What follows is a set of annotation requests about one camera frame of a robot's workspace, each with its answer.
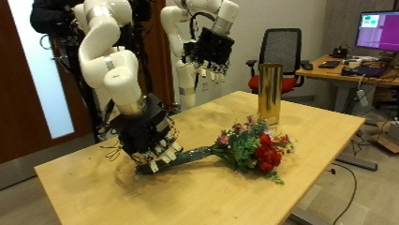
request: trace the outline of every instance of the mesh chair back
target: mesh chair back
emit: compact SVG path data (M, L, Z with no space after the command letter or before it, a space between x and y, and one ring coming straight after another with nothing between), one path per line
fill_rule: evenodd
M260 64L284 65L284 74L295 75L301 67L302 32L299 28L268 29L264 36Z

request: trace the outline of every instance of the bouquet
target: bouquet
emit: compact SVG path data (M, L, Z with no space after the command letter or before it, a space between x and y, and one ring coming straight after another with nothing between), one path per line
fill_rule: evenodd
M244 173L257 170L275 182L284 185L275 168L284 155L293 153L293 142L288 134L273 135L265 120L249 121L223 130L213 146L213 154L223 158L233 168Z
M236 123L232 129L223 130L213 146L199 147L188 152L175 153L175 160L156 160L155 170L151 163L142 163L134 158L138 164L139 174L152 174L164 171L169 167L193 162L209 156L219 156L235 170L248 173L259 171L265 177L284 185L275 168L280 165L283 157L295 151L293 142L289 135L273 134L267 120L255 121L248 117L248 122L243 125Z

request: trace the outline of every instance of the box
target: box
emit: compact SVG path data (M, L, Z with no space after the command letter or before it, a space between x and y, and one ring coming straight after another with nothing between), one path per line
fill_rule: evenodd
M389 126L389 136L399 141L399 122L398 121L393 121L390 122L390 126Z

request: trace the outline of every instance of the flower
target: flower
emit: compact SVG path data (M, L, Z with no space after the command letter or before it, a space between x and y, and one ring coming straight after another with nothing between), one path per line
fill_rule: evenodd
M231 130L223 130L213 152L236 170L245 173L257 170L284 185L275 169L283 157L295 150L291 137L288 134L273 135L265 120L256 122L252 116L248 120L245 125L237 123Z

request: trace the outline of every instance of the flower stem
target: flower stem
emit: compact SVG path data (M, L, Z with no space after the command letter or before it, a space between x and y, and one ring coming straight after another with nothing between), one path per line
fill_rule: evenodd
M159 169L164 171L167 168L183 165L185 163L197 161L203 158L207 158L209 156L215 155L213 148L212 147L199 147L188 152L177 152L176 153L176 160L167 163L164 160L158 160L156 164L159 166ZM150 164L138 165L136 173L140 174L152 174L154 171L151 169Z

